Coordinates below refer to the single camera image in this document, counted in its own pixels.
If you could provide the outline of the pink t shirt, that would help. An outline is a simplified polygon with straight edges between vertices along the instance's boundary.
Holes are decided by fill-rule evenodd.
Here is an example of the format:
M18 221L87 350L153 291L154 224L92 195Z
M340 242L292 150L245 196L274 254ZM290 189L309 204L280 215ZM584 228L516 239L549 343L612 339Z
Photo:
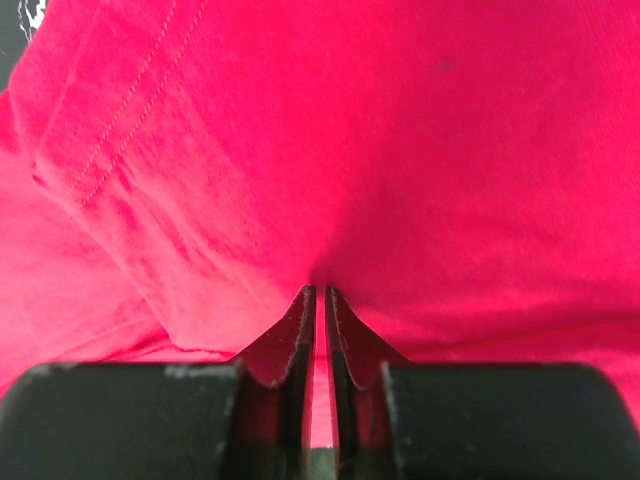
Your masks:
M639 409L635 1L7 1L1 383L225 360L307 284Z

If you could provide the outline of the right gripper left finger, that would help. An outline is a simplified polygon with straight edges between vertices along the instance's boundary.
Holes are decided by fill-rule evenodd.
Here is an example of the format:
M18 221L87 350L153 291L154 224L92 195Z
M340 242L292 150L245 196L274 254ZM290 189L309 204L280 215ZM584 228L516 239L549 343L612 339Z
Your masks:
M5 479L299 479L316 291L222 363L47 363L1 403Z

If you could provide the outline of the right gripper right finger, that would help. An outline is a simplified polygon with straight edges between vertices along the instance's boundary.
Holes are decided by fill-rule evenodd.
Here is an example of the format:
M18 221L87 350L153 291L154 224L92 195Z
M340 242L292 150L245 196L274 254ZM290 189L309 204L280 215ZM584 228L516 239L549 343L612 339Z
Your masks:
M418 363L325 294L341 479L635 479L639 432L576 363Z

